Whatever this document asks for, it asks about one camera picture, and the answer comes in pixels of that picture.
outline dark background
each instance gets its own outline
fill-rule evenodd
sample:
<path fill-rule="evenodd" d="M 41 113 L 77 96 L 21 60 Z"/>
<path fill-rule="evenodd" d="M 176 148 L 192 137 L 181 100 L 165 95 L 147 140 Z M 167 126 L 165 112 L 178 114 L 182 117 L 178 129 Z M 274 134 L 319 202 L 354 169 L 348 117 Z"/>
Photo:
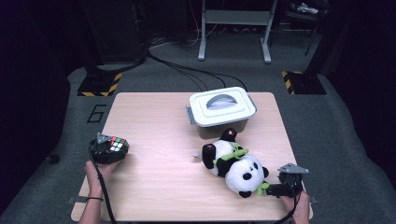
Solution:
<path fill-rule="evenodd" d="M 125 0 L 120 4 L 130 6 L 132 2 Z M 187 1 L 167 2 L 169 5 L 166 6 L 175 11 L 173 15 L 182 18 L 169 17 L 169 21 L 159 19 L 163 17 L 159 6 L 166 7 L 164 2 L 147 1 L 147 24 L 159 29 L 165 27 L 163 23 L 169 22 L 168 27 L 172 28 L 169 32 L 177 38 L 185 38 L 193 27 L 186 13 Z M 193 2 L 193 10 L 200 22 L 201 6 L 196 3 L 198 1 Z M 233 2 L 227 7 L 268 7 L 256 6 L 253 2 L 252 6 Z M 92 7 L 106 5 L 103 1 L 97 3 L 92 5 L 92 1 L 86 1 L 84 5 L 77 0 L 1 3 L 0 74 L 4 87 L 1 97 L 4 171 L 0 179 L 1 212 L 62 135 L 70 90 L 67 76 L 82 66 L 89 68 L 107 61 L 132 61 L 144 55 L 145 39 L 142 37 L 145 36 L 142 32 L 147 30 L 139 31 L 142 26 L 138 25 L 135 29 L 125 30 L 121 22 L 114 27 L 114 23 L 91 21 L 103 10 Z M 323 29 L 322 42 L 307 71 L 315 74 L 323 68 L 329 60 L 329 51 L 337 46 L 336 41 L 345 34 L 341 31 L 347 27 L 346 42 L 337 55 L 340 60 L 328 74 L 328 79 L 345 101 L 367 155 L 387 173 L 395 187 L 396 29 L 393 7 L 389 1 L 334 3 L 336 13 L 332 26 Z M 111 13 L 107 11 L 108 21 L 113 21 L 112 16 L 122 14 L 121 10 L 122 7 Z M 125 22 L 135 23 L 134 20 L 129 17 Z M 103 42 L 98 40 L 97 32 L 105 34 L 110 28 L 122 32 L 118 35 L 120 39 L 114 41 L 114 36 L 110 36 Z M 123 39 L 128 35 L 132 41 Z"/>

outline stuffed panda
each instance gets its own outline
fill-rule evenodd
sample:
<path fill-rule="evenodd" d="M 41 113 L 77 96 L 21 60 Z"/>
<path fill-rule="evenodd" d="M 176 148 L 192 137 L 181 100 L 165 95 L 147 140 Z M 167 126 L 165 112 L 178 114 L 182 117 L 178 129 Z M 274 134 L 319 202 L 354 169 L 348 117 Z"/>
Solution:
<path fill-rule="evenodd" d="M 224 130 L 218 141 L 203 146 L 202 159 L 210 173 L 225 177 L 229 189 L 248 198 L 269 173 L 255 156 L 248 155 L 248 150 L 235 142 L 236 135 L 233 128 Z"/>

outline black cable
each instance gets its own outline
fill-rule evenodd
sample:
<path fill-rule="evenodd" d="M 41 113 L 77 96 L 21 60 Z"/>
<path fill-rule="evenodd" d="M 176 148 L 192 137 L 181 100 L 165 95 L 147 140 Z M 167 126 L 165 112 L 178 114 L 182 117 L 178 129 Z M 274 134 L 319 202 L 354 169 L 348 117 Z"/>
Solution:
<path fill-rule="evenodd" d="M 294 195 L 294 207 L 293 207 L 293 209 L 291 209 L 283 218 L 281 218 L 280 220 L 278 220 L 278 221 L 275 222 L 274 224 L 281 224 L 281 223 L 284 223 L 286 220 L 288 220 L 289 218 L 291 218 L 291 217 L 294 215 L 294 212 L 296 211 L 298 202 L 300 201 L 301 194 L 300 194 L 300 196 L 299 196 L 299 198 L 298 198 L 298 200 L 297 200 L 297 195 L 295 195 L 295 193 L 294 193 L 294 188 L 293 188 L 293 186 L 292 186 L 287 180 L 286 180 L 286 182 L 289 184 L 289 186 L 290 186 L 290 188 L 291 188 L 291 192 L 292 192 L 292 194 Z"/>
<path fill-rule="evenodd" d="M 195 77 L 196 79 L 200 80 L 202 82 L 202 84 L 204 84 L 205 89 L 207 90 L 207 86 L 206 84 L 198 77 L 196 77 L 195 75 L 188 73 L 188 72 L 184 72 L 178 68 L 172 67 L 173 69 L 176 69 L 179 73 L 181 73 L 182 75 L 186 76 L 187 78 L 189 78 L 191 81 L 193 81 L 195 83 L 195 85 L 197 85 L 197 87 L 199 88 L 200 91 L 203 91 L 202 88 L 200 87 L 200 85 L 198 84 L 198 82 L 196 82 L 194 79 L 192 79 L 191 77 Z"/>
<path fill-rule="evenodd" d="M 242 84 L 242 86 L 244 87 L 245 91 L 248 91 L 248 88 L 247 88 L 247 86 L 245 85 L 245 83 L 244 83 L 241 79 L 239 79 L 239 78 L 237 78 L 237 77 L 233 77 L 233 76 L 229 76 L 229 75 L 224 75 L 224 74 L 220 74 L 220 73 L 207 72 L 207 71 L 205 71 L 205 70 L 190 68 L 190 67 L 183 66 L 183 65 L 180 65 L 180 64 L 177 64 L 177 63 L 170 63 L 170 62 L 168 62 L 168 61 L 165 61 L 165 60 L 162 60 L 162 59 L 160 59 L 160 58 L 157 58 L 156 56 L 152 55 L 149 51 L 148 51 L 147 56 L 148 56 L 149 58 L 153 59 L 154 61 L 157 61 L 157 62 L 159 62 L 159 63 L 164 63 L 164 64 L 166 64 L 166 65 L 168 65 L 168 66 L 170 66 L 170 67 L 172 67 L 172 68 L 174 68 L 174 69 L 176 69 L 176 68 L 178 68 L 178 69 L 185 69 L 185 70 L 189 70 L 189 71 L 193 71 L 193 72 L 198 72 L 198 73 L 203 73 L 203 74 L 212 76 L 212 77 L 218 79 L 218 80 L 223 84 L 223 87 L 224 87 L 224 88 L 226 88 L 226 84 L 225 84 L 225 82 L 224 82 L 219 76 L 233 78 L 233 79 L 237 80 L 238 82 L 240 82 L 240 83 Z"/>
<path fill-rule="evenodd" d="M 93 159 L 93 157 L 92 157 L 91 150 L 92 150 L 92 142 L 90 142 L 90 146 L 89 146 L 90 158 L 91 158 L 91 161 L 92 161 L 92 163 L 93 163 L 93 167 L 95 168 L 96 173 L 98 174 L 98 179 L 99 179 L 100 185 L 101 185 L 101 187 L 102 187 L 102 192 L 103 192 L 103 194 L 105 195 L 105 202 L 106 202 L 106 207 L 107 207 L 108 216 L 110 217 L 111 223 L 116 224 L 117 221 L 116 221 L 116 219 L 114 218 L 113 210 L 111 209 L 110 199 L 108 198 L 108 193 L 107 193 L 107 188 L 106 188 L 105 180 L 103 179 L 103 176 L 102 176 L 102 174 L 101 174 L 100 171 L 99 171 L 97 162 L 95 162 L 94 159 Z"/>

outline container lid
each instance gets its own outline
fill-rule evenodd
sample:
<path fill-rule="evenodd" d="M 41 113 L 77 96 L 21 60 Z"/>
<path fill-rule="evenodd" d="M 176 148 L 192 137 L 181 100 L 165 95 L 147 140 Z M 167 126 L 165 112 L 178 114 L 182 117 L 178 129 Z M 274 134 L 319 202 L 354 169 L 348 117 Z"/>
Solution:
<path fill-rule="evenodd" d="M 195 123 L 201 127 L 248 119 L 256 113 L 256 106 L 240 87 L 195 93 L 190 106 Z"/>

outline human arm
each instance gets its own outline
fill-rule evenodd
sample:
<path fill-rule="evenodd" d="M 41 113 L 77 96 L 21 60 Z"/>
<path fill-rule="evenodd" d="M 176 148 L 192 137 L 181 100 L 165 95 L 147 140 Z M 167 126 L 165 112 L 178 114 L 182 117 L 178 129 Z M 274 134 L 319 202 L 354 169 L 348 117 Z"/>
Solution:
<path fill-rule="evenodd" d="M 309 204 L 310 204 L 310 197 L 309 195 L 303 190 L 300 195 L 297 195 L 297 199 L 300 198 L 299 202 L 297 203 L 296 210 L 294 211 L 294 215 L 292 217 L 294 224 L 308 224 L 309 223 Z M 281 196 L 280 200 L 285 205 L 286 210 L 289 212 L 294 207 L 294 199 Z"/>
<path fill-rule="evenodd" d="M 108 183 L 108 181 L 111 178 L 111 174 L 112 174 L 113 170 L 116 168 L 116 166 L 119 163 L 120 162 L 117 161 L 117 162 L 107 164 L 107 165 L 98 164 L 98 169 L 99 169 L 100 173 L 102 174 L 105 184 Z M 102 199 L 103 198 L 102 186 L 100 184 L 98 173 L 96 172 L 96 169 L 95 169 L 92 161 L 85 162 L 85 173 L 87 174 L 88 185 L 90 188 L 88 198 Z M 102 200 L 98 200 L 98 199 L 87 200 L 87 202 L 85 204 L 84 212 L 82 213 L 82 216 L 79 220 L 80 224 L 88 224 L 88 223 L 98 224 L 98 223 L 100 223 Z"/>

